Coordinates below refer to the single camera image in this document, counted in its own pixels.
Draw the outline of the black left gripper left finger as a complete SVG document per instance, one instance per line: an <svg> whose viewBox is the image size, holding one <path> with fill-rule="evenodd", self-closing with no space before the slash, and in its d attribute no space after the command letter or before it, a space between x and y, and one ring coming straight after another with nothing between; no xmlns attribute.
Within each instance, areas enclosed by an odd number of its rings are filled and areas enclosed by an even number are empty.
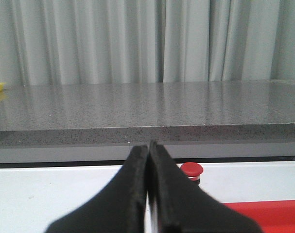
<svg viewBox="0 0 295 233"><path fill-rule="evenodd" d="M147 146L134 146L118 173L97 195L50 224L46 232L144 232L147 159Z"/></svg>

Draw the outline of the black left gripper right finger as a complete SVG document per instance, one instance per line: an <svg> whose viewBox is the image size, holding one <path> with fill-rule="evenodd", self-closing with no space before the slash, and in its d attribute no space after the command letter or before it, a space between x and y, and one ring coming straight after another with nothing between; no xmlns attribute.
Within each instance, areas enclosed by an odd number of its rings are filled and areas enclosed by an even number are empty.
<svg viewBox="0 0 295 233"><path fill-rule="evenodd" d="M252 219L218 202L192 182L163 145L151 141L148 195L156 233L260 233Z"/></svg>

